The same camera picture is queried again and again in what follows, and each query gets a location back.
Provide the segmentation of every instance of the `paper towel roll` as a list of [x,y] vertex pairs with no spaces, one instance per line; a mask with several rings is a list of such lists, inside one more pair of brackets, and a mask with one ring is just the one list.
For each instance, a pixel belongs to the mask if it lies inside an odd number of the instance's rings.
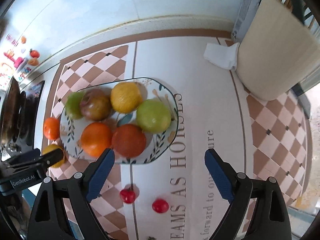
[[237,74],[263,100],[276,99],[320,65],[308,28],[277,0],[262,0],[238,52]]

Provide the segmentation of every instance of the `yellow fruit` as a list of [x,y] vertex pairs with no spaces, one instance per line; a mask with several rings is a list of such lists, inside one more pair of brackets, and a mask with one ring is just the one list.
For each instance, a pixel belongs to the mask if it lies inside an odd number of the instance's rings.
[[[53,150],[55,149],[61,149],[63,151],[63,148],[60,147],[59,145],[56,145],[56,144],[51,144],[51,145],[48,145],[46,148],[44,148],[44,150],[42,151],[42,154],[41,155],[45,155],[49,152],[52,152]],[[63,159],[59,162],[57,162],[56,164],[52,165],[51,167],[53,168],[58,168],[60,167],[63,163],[65,162],[65,157],[63,155]]]
[[127,114],[142,103],[142,96],[134,82],[122,82],[112,89],[110,101],[115,111]]

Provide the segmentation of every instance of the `white napkin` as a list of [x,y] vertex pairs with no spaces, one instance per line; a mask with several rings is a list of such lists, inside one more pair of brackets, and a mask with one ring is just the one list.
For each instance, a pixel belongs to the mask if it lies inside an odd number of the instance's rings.
[[237,68],[239,45],[239,42],[230,47],[208,43],[203,56],[206,60],[209,60],[220,68],[235,71]]

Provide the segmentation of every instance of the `oval plate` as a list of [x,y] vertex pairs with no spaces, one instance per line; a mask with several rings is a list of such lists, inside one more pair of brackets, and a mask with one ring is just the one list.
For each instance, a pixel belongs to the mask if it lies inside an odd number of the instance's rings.
[[[171,123],[169,128],[159,134],[151,134],[145,132],[147,138],[147,146],[145,150],[138,156],[132,159],[126,159],[116,154],[116,163],[151,163],[156,160],[173,142],[177,135],[178,131],[178,111],[176,101],[170,92],[164,85],[159,83],[158,81],[151,78],[134,78],[121,80],[111,83],[105,83],[97,86],[92,86],[89,88],[81,89],[79,91],[87,91],[91,88],[100,88],[102,89],[108,96],[110,96],[111,90],[114,86],[121,82],[135,82],[141,92],[143,100],[156,98],[162,101],[171,112]],[[74,158],[85,159],[89,161],[95,161],[96,158],[89,156],[82,148],[80,144],[80,137],[84,130],[84,128],[92,123],[93,121],[87,120],[84,117],[78,120],[71,120],[66,115],[65,108],[61,114],[60,120],[60,136],[61,141],[63,143],[63,147],[66,152]],[[121,114],[113,111],[110,116],[101,121],[108,125],[112,132],[116,129],[116,127],[126,124],[132,123],[136,124],[136,111],[133,111],[129,114]]]

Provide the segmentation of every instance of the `green fruit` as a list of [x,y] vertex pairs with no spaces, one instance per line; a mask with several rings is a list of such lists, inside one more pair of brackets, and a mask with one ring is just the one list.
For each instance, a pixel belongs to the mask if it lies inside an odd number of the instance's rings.
[[171,114],[161,101],[148,99],[137,109],[137,123],[143,131],[161,133],[169,127]]
[[65,108],[66,114],[70,119],[76,120],[82,118],[79,105],[83,96],[84,92],[73,92],[68,96]]

